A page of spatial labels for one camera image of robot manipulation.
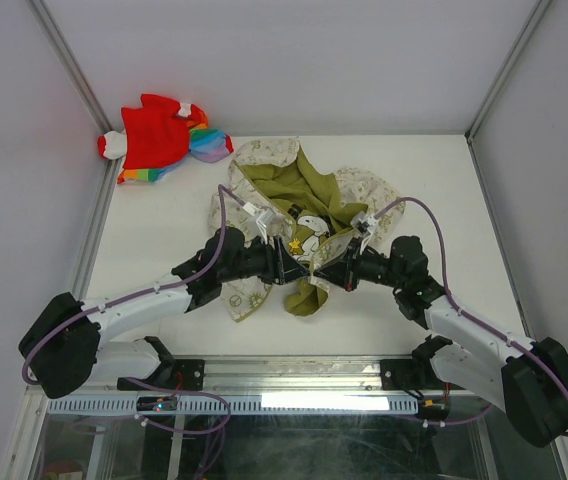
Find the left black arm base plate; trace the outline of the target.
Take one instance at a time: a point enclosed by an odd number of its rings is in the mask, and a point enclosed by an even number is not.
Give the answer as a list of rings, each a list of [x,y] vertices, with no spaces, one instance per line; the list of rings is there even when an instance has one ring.
[[[204,376],[204,359],[173,358],[163,361],[146,378],[119,378],[116,387],[119,391],[200,391],[203,388]]]

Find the cream green printed jacket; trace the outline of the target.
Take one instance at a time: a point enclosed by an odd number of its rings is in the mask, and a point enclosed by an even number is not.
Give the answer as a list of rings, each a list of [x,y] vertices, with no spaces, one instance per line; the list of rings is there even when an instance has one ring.
[[[252,239],[255,223],[237,202],[269,209],[274,218],[268,233],[280,236],[286,251],[311,270],[345,250],[358,214],[386,212],[369,241],[381,250],[389,246],[405,210],[400,193],[372,172],[355,167],[318,172],[296,138],[252,140],[238,148],[230,160],[228,188],[232,198],[211,198],[210,230],[226,223]]]

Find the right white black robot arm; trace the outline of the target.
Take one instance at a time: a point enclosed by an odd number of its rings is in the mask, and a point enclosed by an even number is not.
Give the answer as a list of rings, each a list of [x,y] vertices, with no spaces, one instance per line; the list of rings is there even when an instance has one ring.
[[[464,309],[429,274],[416,236],[396,238],[387,256],[360,243],[352,239],[314,275],[346,291],[362,281],[392,289],[402,315],[433,334],[413,352],[416,383],[442,381],[475,393],[535,447],[568,436],[568,352],[560,342],[535,341]]]

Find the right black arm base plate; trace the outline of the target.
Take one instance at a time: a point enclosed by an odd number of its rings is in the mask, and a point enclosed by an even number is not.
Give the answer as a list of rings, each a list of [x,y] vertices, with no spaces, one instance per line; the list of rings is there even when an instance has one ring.
[[[382,359],[379,362],[381,388],[391,390],[443,390],[429,362],[413,358]]]

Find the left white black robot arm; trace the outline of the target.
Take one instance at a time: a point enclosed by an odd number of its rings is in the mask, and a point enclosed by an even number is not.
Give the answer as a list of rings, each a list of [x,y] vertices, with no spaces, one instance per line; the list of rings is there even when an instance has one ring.
[[[186,385],[186,375],[162,341],[156,336],[122,341],[120,335],[189,314],[236,280],[280,286],[309,273],[280,237],[247,241],[239,229],[224,227],[190,259],[137,291],[99,301],[78,300],[69,292],[53,297],[18,345],[23,377],[50,399],[91,383],[173,390]]]

